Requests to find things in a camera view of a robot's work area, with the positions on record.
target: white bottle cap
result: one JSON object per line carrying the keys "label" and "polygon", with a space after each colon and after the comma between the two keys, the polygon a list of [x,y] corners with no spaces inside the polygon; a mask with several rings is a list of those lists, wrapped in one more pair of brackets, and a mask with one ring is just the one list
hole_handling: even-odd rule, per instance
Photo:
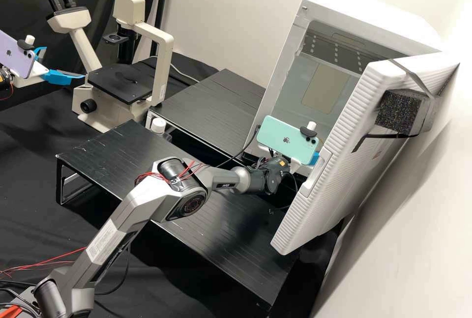
{"label": "white bottle cap", "polygon": [[154,118],[151,123],[151,131],[156,134],[163,134],[166,131],[166,121],[160,117]]}
{"label": "white bottle cap", "polygon": [[316,123],[314,121],[309,121],[308,126],[306,127],[307,129],[310,129],[311,131],[315,131],[316,129]]}
{"label": "white bottle cap", "polygon": [[33,45],[34,44],[34,37],[32,35],[27,35],[25,39],[25,43]]}

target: black cloth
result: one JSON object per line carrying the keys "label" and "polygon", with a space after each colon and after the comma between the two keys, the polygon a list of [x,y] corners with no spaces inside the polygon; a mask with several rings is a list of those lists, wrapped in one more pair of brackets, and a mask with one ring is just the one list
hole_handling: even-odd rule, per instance
{"label": "black cloth", "polygon": [[[179,54],[173,54],[173,63],[198,80],[216,71]],[[171,75],[166,97],[190,83],[179,79]],[[71,112],[71,99],[64,88],[0,112],[0,270],[87,245],[117,205],[100,192],[74,202],[73,208],[55,202],[55,155],[98,135]],[[272,318],[308,317],[335,238],[328,233],[326,240],[307,247],[319,260],[308,255],[295,264],[270,311]],[[247,289],[157,226],[143,229],[131,253],[125,283],[111,295],[98,297],[91,317],[267,316]],[[121,256],[97,289],[113,287],[124,268]],[[13,279],[36,283],[48,272],[18,271]],[[10,300],[1,292],[0,298]]]}

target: black cable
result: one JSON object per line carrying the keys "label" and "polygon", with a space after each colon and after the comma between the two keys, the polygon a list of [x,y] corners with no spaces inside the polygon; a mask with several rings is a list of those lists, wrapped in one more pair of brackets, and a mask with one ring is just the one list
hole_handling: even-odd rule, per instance
{"label": "black cable", "polygon": [[18,298],[20,301],[23,301],[25,304],[27,304],[33,311],[35,311],[37,314],[41,314],[41,311],[39,308],[35,307],[32,303],[29,303],[26,301],[24,298],[22,298],[19,294],[17,294],[15,291],[10,290],[10,289],[4,289],[0,288],[0,291],[5,291],[8,292],[10,295],[12,295],[15,298]]}
{"label": "black cable", "polygon": [[30,316],[32,316],[34,318],[39,318],[39,315],[36,314],[34,311],[32,311],[31,308],[29,308],[29,306],[24,304],[24,303],[20,303],[20,302],[0,302],[0,307],[5,307],[5,306],[18,306],[18,307],[21,307],[23,312],[28,313]]}
{"label": "black cable", "polygon": [[12,280],[3,280],[3,279],[0,279],[0,284],[10,284],[13,286],[25,286],[25,287],[36,286],[36,284],[28,283],[25,281],[12,281]]}
{"label": "black cable", "polygon": [[[290,172],[283,172],[282,175],[284,175],[284,174],[290,174],[292,176],[292,178],[294,180],[294,184],[295,184],[295,195],[296,195],[298,193],[298,185],[296,183],[295,176]],[[289,204],[289,205],[286,205],[286,206],[283,206],[283,207],[276,207],[274,209],[269,209],[269,214],[273,214],[275,210],[285,210],[286,208],[289,208],[290,205],[292,205],[292,204]]]}
{"label": "black cable", "polygon": [[119,284],[116,285],[114,288],[108,290],[108,291],[96,292],[95,295],[97,295],[97,296],[104,296],[104,295],[113,293],[113,292],[115,292],[116,290],[118,290],[118,289],[121,287],[121,285],[123,285],[124,280],[126,279],[126,276],[128,275],[128,270],[129,270],[129,252],[130,252],[129,247],[130,247],[130,246],[128,245],[128,247],[126,248],[126,250],[127,250],[127,254],[126,254],[126,269],[124,270],[123,277],[122,277],[121,281],[119,282]]}
{"label": "black cable", "polygon": [[233,157],[227,159],[226,161],[224,161],[223,163],[220,163],[218,166],[216,166],[216,168],[220,168],[221,166],[227,164],[228,162],[234,160],[236,157],[238,157],[240,154],[242,154],[248,147],[249,145],[251,144],[251,142],[254,140],[254,138],[256,137],[256,134],[257,132],[259,131],[259,129],[261,128],[260,125],[256,125],[256,128],[254,129],[254,134],[252,134],[252,137],[251,139],[249,140],[249,142],[242,148],[241,151],[239,151],[237,154],[235,154]]}
{"label": "black cable", "polygon": [[282,175],[284,175],[284,174],[289,174],[289,175],[292,177],[292,179],[294,180],[294,184],[295,184],[295,194],[297,194],[297,193],[298,193],[298,185],[297,185],[297,183],[296,183],[295,176],[294,176],[292,173],[290,173],[290,172],[283,172]]}
{"label": "black cable", "polygon": [[98,307],[102,308],[103,310],[105,310],[106,312],[110,313],[111,315],[115,316],[115,317],[118,317],[118,318],[125,318],[124,316],[116,313],[116,312],[113,312],[111,309],[109,309],[107,306],[105,306],[103,303],[101,302],[98,302],[97,300],[95,300],[95,303],[97,304]]}

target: power cord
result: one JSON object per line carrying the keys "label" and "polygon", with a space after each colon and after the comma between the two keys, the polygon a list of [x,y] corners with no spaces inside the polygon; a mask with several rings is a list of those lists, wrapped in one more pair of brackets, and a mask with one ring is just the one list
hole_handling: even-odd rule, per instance
{"label": "power cord", "polygon": [[[290,172],[283,172],[283,173],[282,173],[282,175],[285,175],[285,174],[290,174],[290,175],[292,176],[292,179],[294,180],[295,195],[296,195],[296,194],[298,193],[298,185],[297,185],[297,183],[296,183],[296,178],[295,178],[295,176],[294,176],[292,173],[290,173]],[[274,211],[276,211],[276,210],[285,210],[286,208],[289,208],[290,205],[283,206],[283,207],[276,207],[276,208],[274,208],[274,209],[269,209],[269,214],[272,215],[272,214],[274,213]]]}
{"label": "power cord", "polygon": [[183,77],[186,77],[188,79],[191,79],[192,81],[198,83],[200,82],[199,80],[193,78],[192,76],[189,76],[189,75],[186,75],[184,74],[182,71],[180,71],[178,68],[176,68],[173,64],[171,64],[171,67],[179,74],[179,75],[182,75]]}
{"label": "power cord", "polygon": [[35,307],[34,305],[32,305],[31,303],[26,301],[24,298],[22,298],[15,291],[13,291],[11,289],[5,289],[5,288],[0,288],[0,291],[5,291],[5,292],[9,293],[11,296],[13,296],[15,298],[18,298],[20,301],[24,302],[24,304],[28,305],[34,312],[36,312],[37,315],[41,314],[41,311],[39,310],[39,308]]}
{"label": "power cord", "polygon": [[13,285],[13,286],[23,286],[23,287],[36,286],[36,284],[34,283],[28,283],[25,281],[13,281],[13,280],[3,280],[3,279],[0,279],[0,284],[8,284],[8,285]]}
{"label": "power cord", "polygon": [[121,281],[118,283],[118,285],[116,285],[114,288],[112,288],[108,291],[96,292],[95,293],[96,296],[104,296],[104,295],[113,293],[116,290],[118,290],[121,287],[121,285],[123,285],[124,280],[126,279],[126,276],[128,275],[128,270],[129,270],[129,252],[130,252],[129,247],[130,247],[130,245],[128,245],[128,247],[126,248],[126,251],[127,251],[127,253],[126,253],[126,269],[124,270],[124,274],[123,274],[123,277],[122,277]]}
{"label": "power cord", "polygon": [[29,305],[20,302],[0,302],[0,307],[7,307],[7,306],[18,306],[21,307],[22,311],[28,313],[33,318],[40,318],[40,315],[33,311]]}
{"label": "power cord", "polygon": [[227,159],[226,161],[224,161],[223,163],[220,163],[218,166],[216,166],[216,168],[220,168],[221,166],[227,164],[228,162],[230,161],[233,161],[236,157],[238,157],[240,154],[242,154],[248,147],[249,145],[251,144],[251,142],[254,140],[254,138],[256,137],[256,134],[257,132],[259,131],[259,129],[261,128],[260,125],[256,125],[256,128],[254,129],[254,134],[252,134],[252,137],[251,139],[249,140],[249,142],[242,148],[241,151],[239,151],[237,154],[235,154],[233,157],[231,157],[230,159]]}

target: black table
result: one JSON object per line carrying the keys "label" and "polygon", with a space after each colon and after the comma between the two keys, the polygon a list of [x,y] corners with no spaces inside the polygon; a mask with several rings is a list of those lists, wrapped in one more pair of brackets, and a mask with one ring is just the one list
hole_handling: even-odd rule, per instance
{"label": "black table", "polygon": [[[216,71],[178,54],[173,54],[173,63],[197,79]],[[166,97],[192,83],[171,70]],[[114,196],[96,188],[67,207],[54,201],[55,155],[99,135],[77,120],[71,103],[71,92],[61,89],[0,113],[0,268],[34,263],[87,245],[118,204]],[[322,252],[315,257],[327,259],[317,265],[297,261],[271,310],[272,318],[308,316],[332,245],[315,248]],[[156,225],[145,226],[131,252],[124,285],[100,297],[91,317],[260,316],[254,294]],[[99,288],[113,287],[124,266],[124,257],[119,258]],[[47,272],[16,272],[13,278],[38,282]],[[9,299],[3,293],[0,297]]]}
{"label": "black table", "polygon": [[224,69],[167,98],[149,113],[231,157],[243,148],[264,91]]}
{"label": "black table", "polygon": [[[65,178],[64,167],[123,200],[139,174],[154,161],[170,156],[194,158],[128,121],[58,155],[57,202],[64,203],[64,180],[75,177],[67,174]],[[215,191],[194,215],[155,224],[252,291],[268,310],[297,258],[297,251],[282,256],[270,246],[284,214],[269,209],[257,196]]]}

